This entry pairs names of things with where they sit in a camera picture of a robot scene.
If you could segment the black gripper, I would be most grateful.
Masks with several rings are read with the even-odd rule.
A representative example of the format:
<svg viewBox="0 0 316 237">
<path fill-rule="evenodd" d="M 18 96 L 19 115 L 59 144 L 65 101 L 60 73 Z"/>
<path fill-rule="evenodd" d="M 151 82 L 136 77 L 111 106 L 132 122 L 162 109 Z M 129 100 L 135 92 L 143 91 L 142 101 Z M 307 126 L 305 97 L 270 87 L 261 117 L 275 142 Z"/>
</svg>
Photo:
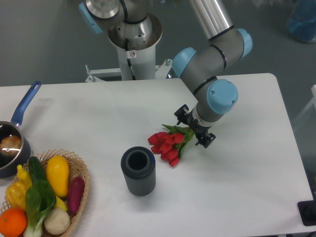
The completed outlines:
<svg viewBox="0 0 316 237">
<path fill-rule="evenodd" d="M 197 138 L 196 146 L 202 145 L 204 148 L 207 148 L 216 139 L 216 136 L 208 131 L 212 127 L 212 122 L 202 119 L 196 106 L 189 111 L 188 106 L 184 104 L 174 115 L 178 120 L 177 125 L 180 123 L 186 124 L 195 133 Z"/>
</svg>

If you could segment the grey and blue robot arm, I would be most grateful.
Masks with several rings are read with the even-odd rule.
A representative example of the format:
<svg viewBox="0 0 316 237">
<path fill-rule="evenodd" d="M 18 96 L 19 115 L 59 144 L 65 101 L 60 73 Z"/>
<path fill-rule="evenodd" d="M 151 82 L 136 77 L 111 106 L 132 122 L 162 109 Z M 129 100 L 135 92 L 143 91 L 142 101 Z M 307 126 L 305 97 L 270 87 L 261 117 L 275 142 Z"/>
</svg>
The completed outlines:
<svg viewBox="0 0 316 237">
<path fill-rule="evenodd" d="M 238 99 L 236 86 L 217 75 L 252 50 L 252 38 L 234 27 L 220 0 L 192 0 L 192 7 L 210 46 L 202 52 L 188 47 L 172 60 L 172 69 L 197 99 L 175 112 L 189 126 L 198 144 L 208 147 L 215 135 L 209 128 L 231 110 Z M 156 44 L 162 35 L 160 21 L 148 11 L 145 0 L 84 0 L 79 12 L 95 34 L 107 33 L 116 47 L 122 80 L 154 79 Z"/>
</svg>

